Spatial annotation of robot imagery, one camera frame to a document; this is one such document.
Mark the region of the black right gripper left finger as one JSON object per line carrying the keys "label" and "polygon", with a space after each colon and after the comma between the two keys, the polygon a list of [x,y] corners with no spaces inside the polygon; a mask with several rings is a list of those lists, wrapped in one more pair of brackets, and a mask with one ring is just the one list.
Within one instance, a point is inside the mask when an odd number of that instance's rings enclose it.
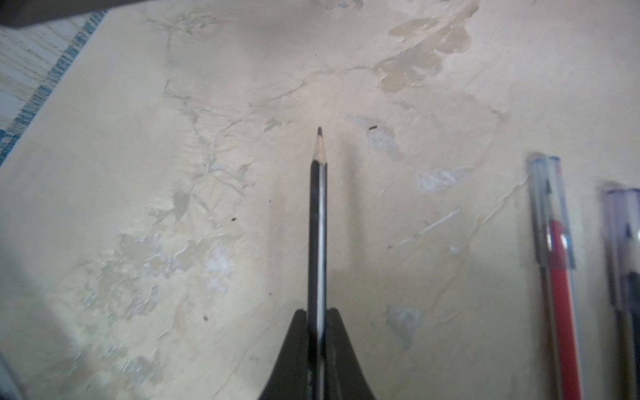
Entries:
{"label": "black right gripper left finger", "polygon": [[258,399],[303,400],[307,398],[307,313],[296,310],[276,359],[273,371]]}

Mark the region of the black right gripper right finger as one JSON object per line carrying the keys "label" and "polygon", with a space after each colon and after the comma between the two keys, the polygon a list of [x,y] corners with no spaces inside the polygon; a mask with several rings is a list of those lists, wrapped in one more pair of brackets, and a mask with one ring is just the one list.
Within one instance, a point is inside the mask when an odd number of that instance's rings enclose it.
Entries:
{"label": "black right gripper right finger", "polygon": [[326,317],[326,399],[375,400],[340,312],[330,308]]}

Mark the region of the black striped pencil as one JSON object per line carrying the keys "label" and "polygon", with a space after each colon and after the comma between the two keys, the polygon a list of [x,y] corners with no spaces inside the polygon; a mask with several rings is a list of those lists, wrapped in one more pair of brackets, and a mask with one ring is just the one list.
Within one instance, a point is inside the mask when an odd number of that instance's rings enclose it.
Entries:
{"label": "black striped pencil", "polygon": [[310,168],[308,244],[308,398],[323,399],[327,309],[327,159],[318,129]]}
{"label": "black striped pencil", "polygon": [[604,194],[610,299],[621,323],[626,352],[625,395],[639,398],[639,190],[615,188]]}

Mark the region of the red striped pencil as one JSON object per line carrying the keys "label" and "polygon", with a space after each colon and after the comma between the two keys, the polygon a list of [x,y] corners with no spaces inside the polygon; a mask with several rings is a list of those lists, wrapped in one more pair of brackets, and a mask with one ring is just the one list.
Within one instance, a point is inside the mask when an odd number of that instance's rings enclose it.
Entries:
{"label": "red striped pencil", "polygon": [[575,258],[561,159],[539,155],[528,164],[534,243],[548,297],[556,398],[583,399],[578,315],[573,287]]}

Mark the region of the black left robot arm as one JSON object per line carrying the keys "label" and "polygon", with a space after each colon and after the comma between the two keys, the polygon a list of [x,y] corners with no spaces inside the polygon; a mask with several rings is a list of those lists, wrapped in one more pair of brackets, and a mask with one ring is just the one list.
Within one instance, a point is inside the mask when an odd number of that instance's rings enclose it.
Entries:
{"label": "black left robot arm", "polygon": [[23,28],[140,2],[141,0],[1,0],[1,26]]}

